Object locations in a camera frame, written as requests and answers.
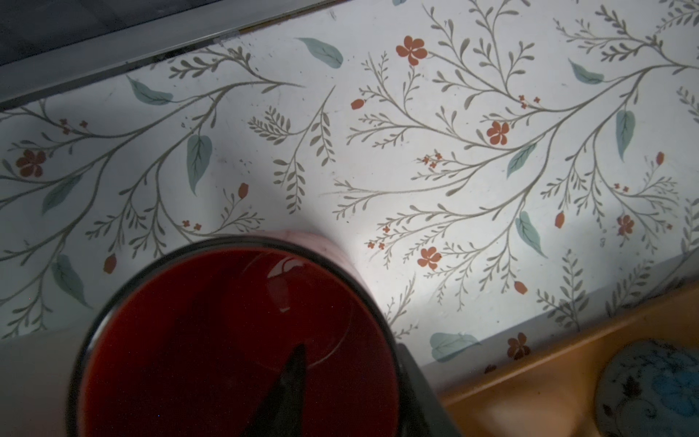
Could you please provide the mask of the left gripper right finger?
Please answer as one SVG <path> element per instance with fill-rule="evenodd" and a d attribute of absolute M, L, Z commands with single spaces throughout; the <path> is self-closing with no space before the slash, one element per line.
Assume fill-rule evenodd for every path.
<path fill-rule="evenodd" d="M 400 424 L 403 437 L 462 437 L 408 348 L 399 343 Z"/>

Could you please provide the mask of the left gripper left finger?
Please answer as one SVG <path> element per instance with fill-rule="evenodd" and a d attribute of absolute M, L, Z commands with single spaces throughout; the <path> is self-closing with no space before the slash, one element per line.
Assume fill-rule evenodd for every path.
<path fill-rule="evenodd" d="M 302 436 L 307 353 L 297 346 L 241 436 Z"/>

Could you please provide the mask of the red mug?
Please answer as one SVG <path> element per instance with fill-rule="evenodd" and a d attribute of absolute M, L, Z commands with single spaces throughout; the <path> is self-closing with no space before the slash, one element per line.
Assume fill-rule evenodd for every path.
<path fill-rule="evenodd" d="M 130 279 L 88 328 L 70 436 L 241 436 L 304 351 L 304 436 L 402 431 L 396 342 L 360 274 L 303 232 L 189 244 Z"/>

